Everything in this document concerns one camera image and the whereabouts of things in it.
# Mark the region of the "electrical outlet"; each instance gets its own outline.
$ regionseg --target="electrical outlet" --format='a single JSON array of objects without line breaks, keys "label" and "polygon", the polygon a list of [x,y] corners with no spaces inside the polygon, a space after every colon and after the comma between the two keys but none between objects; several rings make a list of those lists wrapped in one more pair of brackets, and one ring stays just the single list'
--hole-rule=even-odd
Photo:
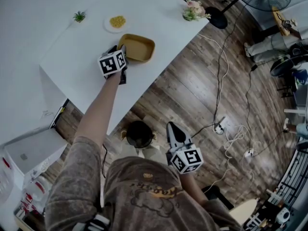
[{"label": "electrical outlet", "polygon": [[250,149],[245,152],[245,157],[252,157],[254,155],[254,149]]},{"label": "electrical outlet", "polygon": [[216,125],[215,125],[215,132],[217,134],[223,134],[226,126],[227,126],[227,117],[224,116]]}]

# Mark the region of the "flower arrangement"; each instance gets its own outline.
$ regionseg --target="flower arrangement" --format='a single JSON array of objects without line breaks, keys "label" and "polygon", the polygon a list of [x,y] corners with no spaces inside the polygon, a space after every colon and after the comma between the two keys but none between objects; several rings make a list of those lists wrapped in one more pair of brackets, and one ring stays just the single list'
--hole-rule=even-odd
[{"label": "flower arrangement", "polygon": [[205,13],[204,7],[200,1],[185,0],[187,8],[183,11],[183,18],[187,21],[198,20],[200,18],[211,18],[211,15]]}]

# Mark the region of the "black cable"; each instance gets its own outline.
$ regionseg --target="black cable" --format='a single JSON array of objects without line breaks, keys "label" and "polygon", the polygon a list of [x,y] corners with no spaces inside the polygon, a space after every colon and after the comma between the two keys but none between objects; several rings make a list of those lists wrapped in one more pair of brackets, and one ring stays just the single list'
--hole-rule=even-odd
[{"label": "black cable", "polygon": [[265,62],[265,63],[261,63],[261,64],[258,64],[258,65],[255,64],[255,65],[252,66],[251,71],[255,71],[255,69],[256,69],[257,67],[261,66],[261,65],[268,64],[269,62],[277,61],[277,60],[279,60],[279,59],[282,59],[282,58],[285,57],[286,55],[283,55],[283,56],[277,57],[277,58],[275,58],[275,59],[269,60],[269,61],[267,61],[267,62]]},{"label": "black cable", "polygon": [[248,99],[248,92],[249,92],[250,88],[251,88],[251,71],[249,72],[249,88],[248,88],[248,90],[245,94],[245,97],[247,99],[247,105],[248,105],[248,114],[247,114],[246,123],[248,125],[249,133],[250,133],[250,140],[249,140],[249,147],[248,148],[250,148],[250,146],[251,146],[251,136],[252,136],[251,127],[250,127],[249,122],[248,122],[248,118],[249,118],[249,114],[250,114],[250,103],[249,103],[249,99]]},{"label": "black cable", "polygon": [[205,128],[209,128],[209,127],[211,127],[211,126],[213,126],[213,124],[212,125],[208,125],[208,126],[205,126],[205,127],[203,127],[203,128],[201,128],[198,132],[196,132],[194,135],[192,135],[192,138],[194,137],[194,136],[196,136],[197,134],[199,134],[203,129],[205,129]]},{"label": "black cable", "polygon": [[270,144],[269,144],[267,147],[265,147],[262,151],[260,151],[260,152],[259,152],[258,154],[256,154],[256,155],[253,155],[252,157],[256,157],[256,156],[260,155],[262,152],[264,152],[266,149],[268,149],[269,146],[270,146],[271,144],[273,144],[274,141],[275,141],[282,133],[283,133],[283,131],[281,131],[280,133],[278,133],[278,134],[276,135],[276,137],[270,142]]},{"label": "black cable", "polygon": [[244,8],[247,6],[247,4],[245,4],[245,6],[242,8],[240,14],[236,17],[235,19],[235,22],[234,22],[234,25],[233,25],[233,29],[232,31],[227,35],[227,37],[225,38],[225,41],[223,42],[223,45],[221,47],[221,51],[220,51],[220,54],[219,54],[219,57],[218,57],[218,72],[217,72],[217,81],[218,81],[218,91],[217,91],[217,96],[216,96],[216,108],[215,108],[215,112],[214,112],[214,117],[213,117],[213,124],[216,123],[216,114],[217,114],[217,111],[218,111],[218,101],[219,101],[219,93],[220,93],[220,81],[219,81],[219,73],[220,73],[220,58],[221,58],[221,55],[223,53],[223,49],[225,47],[225,44],[227,42],[227,39],[233,34],[233,32],[235,31],[235,27],[236,27],[236,23],[237,23],[237,20],[240,18],[241,14],[243,13],[244,11]]},{"label": "black cable", "polygon": [[102,167],[101,168],[102,168],[102,175],[103,175],[104,178],[106,178],[106,175],[105,175],[105,172],[104,172],[104,163],[105,163],[105,160],[106,160],[106,156],[107,156],[108,150],[107,150],[107,148],[106,148],[106,146],[104,144],[103,144],[103,147],[105,148],[106,153],[105,153],[104,159],[102,161]]}]

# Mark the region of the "white sneaker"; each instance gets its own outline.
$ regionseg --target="white sneaker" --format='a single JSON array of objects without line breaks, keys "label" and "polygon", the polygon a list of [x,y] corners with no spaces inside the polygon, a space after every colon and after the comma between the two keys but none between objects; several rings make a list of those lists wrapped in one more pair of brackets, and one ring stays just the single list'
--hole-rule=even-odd
[{"label": "white sneaker", "polygon": [[288,132],[289,131],[289,128],[287,127],[287,125],[289,124],[289,118],[286,118],[284,120],[284,124],[283,124],[283,130]]},{"label": "white sneaker", "polygon": [[251,57],[251,54],[249,54],[248,52],[248,48],[250,47],[250,45],[248,43],[244,43],[244,49],[245,49],[245,54],[247,57]]}]

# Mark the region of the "gray t-shirt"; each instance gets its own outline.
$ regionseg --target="gray t-shirt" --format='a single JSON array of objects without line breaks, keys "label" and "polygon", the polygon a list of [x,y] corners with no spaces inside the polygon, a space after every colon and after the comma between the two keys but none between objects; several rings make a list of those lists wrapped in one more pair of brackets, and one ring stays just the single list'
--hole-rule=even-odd
[{"label": "gray t-shirt", "polygon": [[[72,230],[100,211],[100,171],[99,146],[76,138],[46,204],[47,230]],[[173,169],[139,157],[111,164],[102,215],[110,220],[112,231],[242,230],[219,201],[199,205],[182,189]]]}]

